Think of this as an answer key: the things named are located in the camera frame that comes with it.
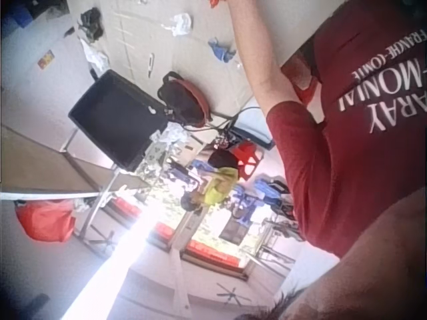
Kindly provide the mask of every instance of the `yellow object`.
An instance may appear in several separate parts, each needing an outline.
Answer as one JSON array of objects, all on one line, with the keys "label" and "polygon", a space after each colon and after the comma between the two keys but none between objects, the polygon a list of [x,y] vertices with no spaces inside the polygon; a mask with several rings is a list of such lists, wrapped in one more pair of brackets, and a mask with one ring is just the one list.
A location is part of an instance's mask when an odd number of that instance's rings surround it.
[{"label": "yellow object", "polygon": [[[220,168],[218,169],[218,173],[232,177],[233,180],[230,182],[225,182],[221,179],[213,178],[207,186],[205,192],[205,199],[203,202],[206,205],[215,205],[216,203],[222,202],[230,194],[230,191],[233,189],[234,185],[239,181],[239,171],[236,168]],[[222,192],[219,192],[216,189],[220,183],[222,184],[222,187],[224,187],[226,183],[228,184],[227,188],[225,188]]]}]

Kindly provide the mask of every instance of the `hair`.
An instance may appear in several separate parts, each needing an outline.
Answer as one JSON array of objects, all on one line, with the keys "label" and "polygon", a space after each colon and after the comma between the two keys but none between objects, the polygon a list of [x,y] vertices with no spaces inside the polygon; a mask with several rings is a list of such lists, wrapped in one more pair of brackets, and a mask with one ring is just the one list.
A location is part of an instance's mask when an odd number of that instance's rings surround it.
[{"label": "hair", "polygon": [[280,320],[286,309],[304,292],[305,289],[294,291],[282,297],[271,310],[261,310],[256,314],[240,315],[234,320]]},{"label": "hair", "polygon": [[181,207],[187,212],[191,212],[199,209],[200,204],[192,202],[191,192],[185,192],[181,198]]}]

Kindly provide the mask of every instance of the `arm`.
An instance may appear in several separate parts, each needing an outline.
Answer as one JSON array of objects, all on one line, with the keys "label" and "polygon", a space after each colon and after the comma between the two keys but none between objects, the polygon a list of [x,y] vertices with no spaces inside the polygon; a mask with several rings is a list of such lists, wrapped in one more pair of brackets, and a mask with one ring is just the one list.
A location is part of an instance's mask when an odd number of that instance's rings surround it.
[{"label": "arm", "polygon": [[[413,319],[426,292],[425,196],[423,188],[387,209],[284,319],[301,319],[308,310],[331,319]],[[350,318],[351,312],[364,317]]]},{"label": "arm", "polygon": [[278,103],[300,102],[289,79],[280,71],[256,0],[228,0],[228,5],[239,54],[264,114]]}]

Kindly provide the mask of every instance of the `chair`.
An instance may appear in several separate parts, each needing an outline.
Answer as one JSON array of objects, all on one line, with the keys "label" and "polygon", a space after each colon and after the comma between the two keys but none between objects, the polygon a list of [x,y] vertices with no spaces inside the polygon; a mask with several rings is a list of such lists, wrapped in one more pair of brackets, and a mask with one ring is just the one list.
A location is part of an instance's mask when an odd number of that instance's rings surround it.
[{"label": "chair", "polygon": [[262,160],[262,157],[258,158],[256,155],[256,149],[255,144],[244,141],[231,150],[239,160],[239,176],[245,181],[250,179]]}]

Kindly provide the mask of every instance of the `desk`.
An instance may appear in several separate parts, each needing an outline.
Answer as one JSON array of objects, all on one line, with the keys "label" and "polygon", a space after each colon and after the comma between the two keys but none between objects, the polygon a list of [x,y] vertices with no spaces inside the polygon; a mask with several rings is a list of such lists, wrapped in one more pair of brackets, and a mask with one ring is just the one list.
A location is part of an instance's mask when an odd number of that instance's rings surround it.
[{"label": "desk", "polygon": [[[309,39],[316,29],[345,0],[264,0],[260,9],[270,28],[279,62],[285,63]],[[228,5],[221,2],[211,9],[207,0],[69,0],[75,21],[80,14],[96,6],[102,14],[103,37],[94,45],[104,51],[111,68],[157,97],[163,76],[177,71],[197,85],[206,95],[212,110],[235,115],[252,97],[238,54],[228,64],[218,61],[209,39],[217,37],[221,44],[235,48]],[[169,18],[187,12],[193,18],[190,35],[173,37],[161,25]],[[81,31],[78,35],[84,38]],[[149,56],[155,55],[148,78]],[[213,117],[214,125],[223,119]],[[216,131],[194,135],[210,143]]]}]

